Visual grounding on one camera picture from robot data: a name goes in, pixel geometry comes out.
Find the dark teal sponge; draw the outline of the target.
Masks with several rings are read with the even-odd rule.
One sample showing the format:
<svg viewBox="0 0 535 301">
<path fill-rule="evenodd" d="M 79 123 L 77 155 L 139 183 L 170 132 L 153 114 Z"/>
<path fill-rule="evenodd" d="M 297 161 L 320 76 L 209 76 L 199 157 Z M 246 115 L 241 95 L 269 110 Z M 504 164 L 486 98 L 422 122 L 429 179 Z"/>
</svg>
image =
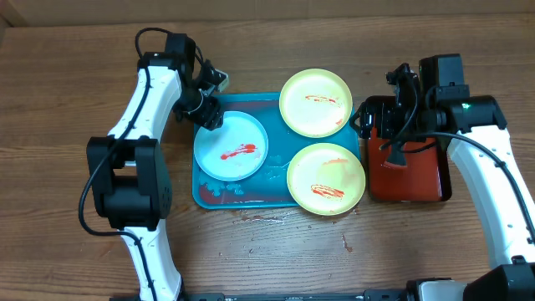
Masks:
<svg viewBox="0 0 535 301">
<path fill-rule="evenodd" d="M 402 147 L 402 144 L 393 144 L 391 146 L 390 154 L 385 160 L 385 166 L 397 169 L 407 167 L 406 158 L 404 153 L 402 152 Z"/>
</svg>

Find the light blue plate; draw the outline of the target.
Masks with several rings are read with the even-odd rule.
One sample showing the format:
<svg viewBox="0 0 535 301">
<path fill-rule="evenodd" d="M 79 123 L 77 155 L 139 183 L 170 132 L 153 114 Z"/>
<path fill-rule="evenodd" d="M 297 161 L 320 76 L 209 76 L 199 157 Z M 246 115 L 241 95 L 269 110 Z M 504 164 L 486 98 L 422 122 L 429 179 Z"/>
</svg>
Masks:
<svg viewBox="0 0 535 301">
<path fill-rule="evenodd" d="M 200 128 L 194 139 L 196 163 L 220 181 L 240 181 L 254 174 L 268 154 L 268 134 L 252 115 L 227 111 L 222 126 Z"/>
</svg>

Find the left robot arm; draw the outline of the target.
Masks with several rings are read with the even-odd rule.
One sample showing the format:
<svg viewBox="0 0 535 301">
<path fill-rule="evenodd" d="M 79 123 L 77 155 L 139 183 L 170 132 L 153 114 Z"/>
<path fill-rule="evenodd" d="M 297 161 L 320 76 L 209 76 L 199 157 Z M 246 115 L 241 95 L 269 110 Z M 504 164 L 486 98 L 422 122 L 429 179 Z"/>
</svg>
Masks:
<svg viewBox="0 0 535 301">
<path fill-rule="evenodd" d="M 168 118 L 189 120 L 207 130 L 222 126 L 224 110 L 213 93 L 222 92 L 228 75 L 202 56 L 184 33 L 166 31 L 161 52 L 137 54 L 137 85 L 118 123 L 104 137 L 89 139 L 89 179 L 79 210 L 88 195 L 108 231 L 79 222 L 97 237 L 121 237 L 140 282 L 138 300 L 181 300 L 183 281 L 171 255 L 166 218 L 172 184 L 161 149 Z"/>
</svg>

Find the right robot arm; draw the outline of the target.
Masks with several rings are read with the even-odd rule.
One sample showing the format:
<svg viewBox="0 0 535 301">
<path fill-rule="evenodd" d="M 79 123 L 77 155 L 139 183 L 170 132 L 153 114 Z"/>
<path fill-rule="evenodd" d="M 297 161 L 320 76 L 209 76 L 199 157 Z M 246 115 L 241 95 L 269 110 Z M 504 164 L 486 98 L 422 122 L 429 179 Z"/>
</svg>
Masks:
<svg viewBox="0 0 535 301">
<path fill-rule="evenodd" d="M 383 140 L 387 165 L 404 169 L 408 155 L 449 156 L 481 221 L 490 270 L 470 283 L 410 280 L 403 289 L 371 289 L 365 300 L 532 300 L 534 201 L 517 167 L 507 121 L 496 99 L 472 96 L 459 54 L 422 59 L 386 73 L 392 96 L 370 96 L 350 119 L 362 139 Z"/>
</svg>

